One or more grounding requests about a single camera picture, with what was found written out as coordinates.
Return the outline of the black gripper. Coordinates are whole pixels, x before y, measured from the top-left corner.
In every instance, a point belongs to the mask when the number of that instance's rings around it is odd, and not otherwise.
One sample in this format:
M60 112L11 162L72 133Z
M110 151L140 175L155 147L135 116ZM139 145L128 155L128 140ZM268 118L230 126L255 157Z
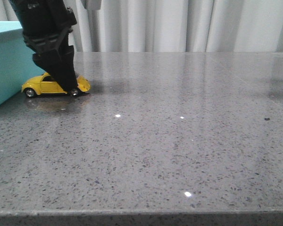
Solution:
M34 63L49 73L64 91L76 89L75 50L68 43L71 26L77 24L73 10L62 0L10 0L9 3L23 28L25 44L35 52Z

